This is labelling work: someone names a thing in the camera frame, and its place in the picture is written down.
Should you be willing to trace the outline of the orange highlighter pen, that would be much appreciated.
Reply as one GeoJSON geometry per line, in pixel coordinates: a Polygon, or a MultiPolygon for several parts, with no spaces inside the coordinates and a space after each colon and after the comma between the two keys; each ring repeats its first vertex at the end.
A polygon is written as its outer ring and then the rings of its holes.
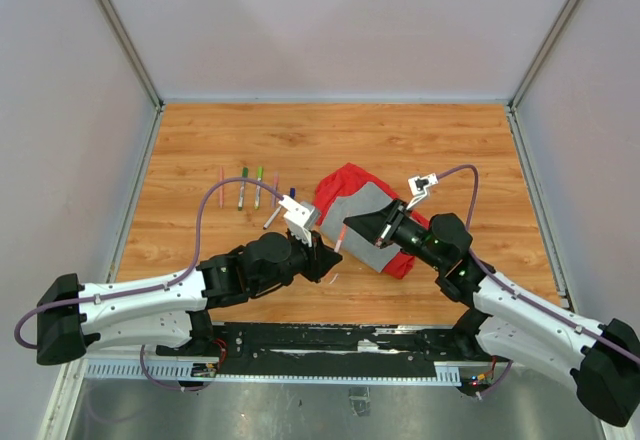
{"type": "Polygon", "coordinates": [[[342,247],[342,244],[344,242],[344,239],[346,237],[346,232],[347,232],[347,225],[343,223],[342,228],[340,230],[338,239],[336,241],[335,247],[334,247],[334,252],[339,253],[342,247]]]}

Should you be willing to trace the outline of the orange white pen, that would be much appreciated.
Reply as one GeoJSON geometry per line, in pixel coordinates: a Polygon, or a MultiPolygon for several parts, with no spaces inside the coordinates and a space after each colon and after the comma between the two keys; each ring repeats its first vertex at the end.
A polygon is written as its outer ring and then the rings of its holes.
{"type": "Polygon", "coordinates": [[[245,200],[245,190],[246,190],[246,179],[243,179],[240,182],[240,187],[239,187],[239,196],[238,196],[238,203],[237,203],[237,210],[238,211],[242,211],[243,207],[244,207],[244,200],[245,200]]]}

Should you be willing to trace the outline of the pink pen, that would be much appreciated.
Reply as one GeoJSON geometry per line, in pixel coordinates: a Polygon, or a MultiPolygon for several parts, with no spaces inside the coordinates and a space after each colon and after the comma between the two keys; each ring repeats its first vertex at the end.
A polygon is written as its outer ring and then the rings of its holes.
{"type": "Polygon", "coordinates": [[[224,207],[224,182],[225,180],[225,175],[224,175],[224,167],[220,166],[219,167],[219,183],[220,186],[218,188],[218,206],[220,209],[222,209],[224,207]]]}

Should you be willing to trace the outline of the purple pen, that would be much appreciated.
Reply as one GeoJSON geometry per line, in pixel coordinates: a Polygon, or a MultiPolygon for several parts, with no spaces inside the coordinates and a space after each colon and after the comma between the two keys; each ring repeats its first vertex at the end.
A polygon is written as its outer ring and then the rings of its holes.
{"type": "MultiPolygon", "coordinates": [[[[279,185],[279,173],[276,171],[274,173],[274,178],[273,178],[273,183],[272,183],[272,188],[275,192],[278,192],[278,185],[279,185]]],[[[275,196],[275,194],[272,194],[271,196],[271,208],[275,209],[276,205],[277,205],[277,197],[275,196]]]]}

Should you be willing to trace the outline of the red and grey cloth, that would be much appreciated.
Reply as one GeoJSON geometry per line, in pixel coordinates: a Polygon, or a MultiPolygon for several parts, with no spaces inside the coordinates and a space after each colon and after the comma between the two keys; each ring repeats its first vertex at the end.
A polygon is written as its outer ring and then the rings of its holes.
{"type": "Polygon", "coordinates": [[[351,222],[351,217],[375,214],[388,207],[399,195],[387,183],[365,169],[347,163],[322,179],[315,189],[313,205],[321,213],[317,225],[323,235],[341,243],[341,250],[378,273],[404,278],[415,258],[397,245],[379,248],[376,235],[382,221],[371,224],[351,222]]]}

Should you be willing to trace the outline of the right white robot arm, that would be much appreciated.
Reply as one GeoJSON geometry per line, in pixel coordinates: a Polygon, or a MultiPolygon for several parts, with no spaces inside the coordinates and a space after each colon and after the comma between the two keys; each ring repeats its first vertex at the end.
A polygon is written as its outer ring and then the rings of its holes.
{"type": "Polygon", "coordinates": [[[453,213],[421,225],[394,200],[344,223],[368,243],[397,246],[432,267],[441,292],[467,306],[471,325],[452,337],[460,357],[474,360],[485,352],[519,363],[566,386],[600,420],[629,423],[639,407],[639,337],[630,325],[586,318],[517,285],[477,257],[471,234],[453,213]]]}

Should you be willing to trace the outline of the white marker blue end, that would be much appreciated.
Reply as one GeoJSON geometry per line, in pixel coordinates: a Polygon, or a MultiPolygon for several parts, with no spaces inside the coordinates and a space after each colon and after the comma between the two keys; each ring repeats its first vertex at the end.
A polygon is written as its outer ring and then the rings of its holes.
{"type": "Polygon", "coordinates": [[[281,209],[277,208],[274,210],[274,212],[271,214],[271,216],[267,219],[267,221],[264,223],[263,225],[263,230],[267,230],[269,229],[269,227],[271,226],[271,224],[275,221],[275,219],[278,217],[278,215],[280,214],[281,209]]]}

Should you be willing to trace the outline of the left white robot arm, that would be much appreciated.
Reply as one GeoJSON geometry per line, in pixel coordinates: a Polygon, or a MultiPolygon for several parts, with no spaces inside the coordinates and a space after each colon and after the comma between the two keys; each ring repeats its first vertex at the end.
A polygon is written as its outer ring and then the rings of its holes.
{"type": "Polygon", "coordinates": [[[341,260],[317,232],[310,243],[267,232],[192,271],[122,284],[83,284],[74,273],[61,275],[37,303],[36,361],[60,365],[134,345],[183,347],[200,356],[214,343],[210,310],[261,298],[296,276],[318,283],[341,260]]]}

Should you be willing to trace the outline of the white marker green end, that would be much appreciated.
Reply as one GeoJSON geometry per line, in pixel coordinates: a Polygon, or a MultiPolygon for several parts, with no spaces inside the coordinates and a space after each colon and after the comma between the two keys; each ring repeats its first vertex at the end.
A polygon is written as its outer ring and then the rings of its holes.
{"type": "Polygon", "coordinates": [[[253,203],[255,210],[258,210],[260,208],[261,190],[262,190],[261,182],[262,182],[262,180],[257,180],[257,178],[256,178],[256,181],[258,183],[256,184],[254,203],[253,203]]]}

